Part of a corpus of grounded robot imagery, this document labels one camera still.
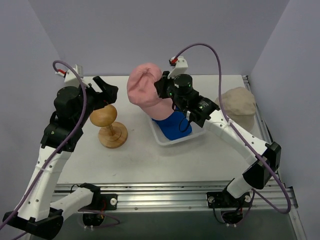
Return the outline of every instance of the pink cap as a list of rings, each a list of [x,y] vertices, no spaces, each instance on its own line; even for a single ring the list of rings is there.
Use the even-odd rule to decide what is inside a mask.
[[[161,76],[161,69],[157,65],[144,63],[131,72],[126,85],[129,101],[158,121],[167,119],[174,112],[170,98],[158,97],[155,82]]]

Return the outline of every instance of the screw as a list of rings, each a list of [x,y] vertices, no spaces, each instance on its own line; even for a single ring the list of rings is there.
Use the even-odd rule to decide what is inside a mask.
[[[248,195],[245,195],[245,197],[244,197],[244,201],[245,201],[246,203],[250,203],[250,201],[251,201],[251,197],[250,197],[250,196],[248,196]]]
[[[208,197],[208,202],[212,204],[214,202],[215,198],[213,196]]]
[[[112,205],[112,206],[115,206],[116,204],[117,204],[117,199],[115,199],[115,198],[111,198],[110,199],[110,204]]]

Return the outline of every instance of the tabletop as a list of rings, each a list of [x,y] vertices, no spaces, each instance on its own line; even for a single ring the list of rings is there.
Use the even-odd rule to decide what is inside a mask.
[[[104,147],[98,140],[100,128],[88,120],[58,184],[228,181],[249,167],[231,146],[208,131],[171,146],[158,145],[147,115],[128,100],[128,77],[101,76],[106,83],[119,88],[113,105],[118,112],[116,121],[123,123],[128,130],[127,141],[119,148]],[[193,87],[200,95],[212,101],[218,97],[217,75],[192,77]],[[92,82],[91,79],[84,77],[83,81]],[[223,93],[236,87],[245,87],[241,75],[222,76]],[[262,137],[257,122],[251,133]]]

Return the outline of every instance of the wooden stand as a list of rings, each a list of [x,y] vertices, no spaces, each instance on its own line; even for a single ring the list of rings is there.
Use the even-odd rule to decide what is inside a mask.
[[[109,149],[120,147],[128,138],[126,126],[115,121],[117,115],[116,108],[111,104],[93,111],[90,115],[93,125],[101,127],[98,134],[100,143]]]

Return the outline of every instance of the blue cloth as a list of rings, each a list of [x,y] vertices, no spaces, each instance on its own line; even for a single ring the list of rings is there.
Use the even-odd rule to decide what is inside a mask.
[[[191,126],[189,126],[185,132],[181,132],[186,129],[188,125],[188,120],[186,119],[185,115],[180,111],[173,112],[165,120],[152,120],[159,126],[165,137],[171,141],[188,136],[192,132]]]

